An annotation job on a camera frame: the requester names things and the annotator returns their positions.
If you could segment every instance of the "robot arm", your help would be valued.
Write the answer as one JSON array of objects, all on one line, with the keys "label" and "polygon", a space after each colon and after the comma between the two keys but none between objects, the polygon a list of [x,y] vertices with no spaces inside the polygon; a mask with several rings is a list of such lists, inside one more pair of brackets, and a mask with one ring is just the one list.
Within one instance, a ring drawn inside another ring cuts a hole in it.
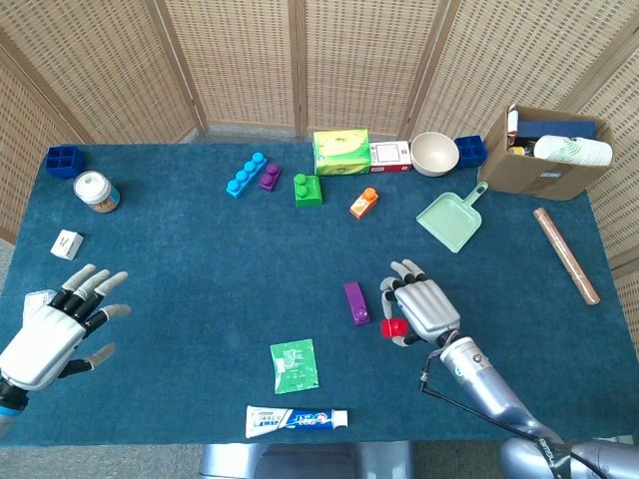
[{"label": "robot arm", "polygon": [[27,407],[29,391],[56,379],[89,371],[115,351],[107,344],[84,359],[71,359],[78,346],[110,318],[129,314],[131,307],[113,304],[92,314],[104,297],[127,278],[119,272],[109,278],[87,264],[71,276],[51,302],[24,317],[22,328],[0,354],[0,436]]},{"label": "robot arm", "polygon": [[[589,441],[569,449],[550,428],[528,411],[470,337],[459,333],[459,313],[439,286],[409,259],[390,267],[400,278],[381,282],[381,302],[386,320],[396,301],[409,329],[392,340],[400,346],[420,340],[439,349],[426,360],[421,389],[464,408],[522,437],[509,439],[501,449],[501,466],[516,479],[626,479],[639,470],[639,448],[607,441]],[[479,412],[427,387],[429,361],[439,356],[457,383],[470,395]]]}]

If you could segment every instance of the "woven folding screen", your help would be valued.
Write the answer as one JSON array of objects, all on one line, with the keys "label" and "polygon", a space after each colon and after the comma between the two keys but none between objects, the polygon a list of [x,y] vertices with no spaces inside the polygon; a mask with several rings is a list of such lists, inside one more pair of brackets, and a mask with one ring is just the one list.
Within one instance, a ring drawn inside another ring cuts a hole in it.
[{"label": "woven folding screen", "polygon": [[615,286],[639,358],[639,271],[615,278]]},{"label": "woven folding screen", "polygon": [[195,127],[144,2],[7,0],[0,27],[96,142],[172,143]]},{"label": "woven folding screen", "polygon": [[396,135],[435,0],[307,0],[310,129]]},{"label": "woven folding screen", "polygon": [[74,143],[0,63],[0,238],[15,242],[49,145]]},{"label": "woven folding screen", "polygon": [[413,135],[485,135],[511,103],[552,109],[639,1],[462,1]]},{"label": "woven folding screen", "polygon": [[207,120],[294,125],[287,0],[166,0]]},{"label": "woven folding screen", "polygon": [[617,165],[588,189],[611,258],[639,248],[639,49],[582,113],[608,119],[615,133]]}]

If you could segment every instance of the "white robotic hand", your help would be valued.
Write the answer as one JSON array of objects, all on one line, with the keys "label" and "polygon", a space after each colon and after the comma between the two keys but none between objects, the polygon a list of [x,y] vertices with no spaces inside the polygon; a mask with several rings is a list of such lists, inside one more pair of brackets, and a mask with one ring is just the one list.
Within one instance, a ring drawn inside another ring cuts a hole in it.
[{"label": "white robotic hand", "polygon": [[125,272],[109,277],[105,269],[93,274],[87,264],[72,275],[47,305],[25,316],[20,331],[0,354],[0,436],[27,406],[29,391],[44,389],[58,378],[89,371],[107,360],[115,343],[84,359],[71,359],[80,343],[102,324],[131,307],[113,304],[94,310]]},{"label": "white robotic hand", "polygon": [[392,317],[392,301],[408,320],[410,331],[406,336],[395,336],[392,340],[400,346],[408,346],[424,340],[439,343],[443,334],[459,329],[459,313],[450,303],[437,283],[410,259],[393,261],[390,267],[400,278],[385,278],[381,289],[381,305],[386,319]]}]

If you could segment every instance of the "dark blue toy block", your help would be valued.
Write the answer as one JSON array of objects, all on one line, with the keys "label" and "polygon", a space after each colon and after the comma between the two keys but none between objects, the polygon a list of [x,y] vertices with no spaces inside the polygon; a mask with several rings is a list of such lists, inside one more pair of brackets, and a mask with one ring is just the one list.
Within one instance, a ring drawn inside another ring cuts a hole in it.
[{"label": "dark blue toy block", "polygon": [[45,168],[57,178],[76,178],[84,171],[84,156],[73,145],[51,147],[47,153]]},{"label": "dark blue toy block", "polygon": [[455,144],[459,150],[457,168],[479,167],[488,158],[488,151],[479,135],[456,138]]}]

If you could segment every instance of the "green packet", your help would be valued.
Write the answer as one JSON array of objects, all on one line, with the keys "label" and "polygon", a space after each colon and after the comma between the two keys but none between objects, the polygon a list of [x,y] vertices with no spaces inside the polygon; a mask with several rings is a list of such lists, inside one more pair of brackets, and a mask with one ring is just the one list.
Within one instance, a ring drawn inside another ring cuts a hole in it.
[{"label": "green packet", "polygon": [[320,387],[312,339],[271,345],[276,394]]},{"label": "green packet", "polygon": [[361,175],[370,172],[368,130],[314,132],[316,175]]}]

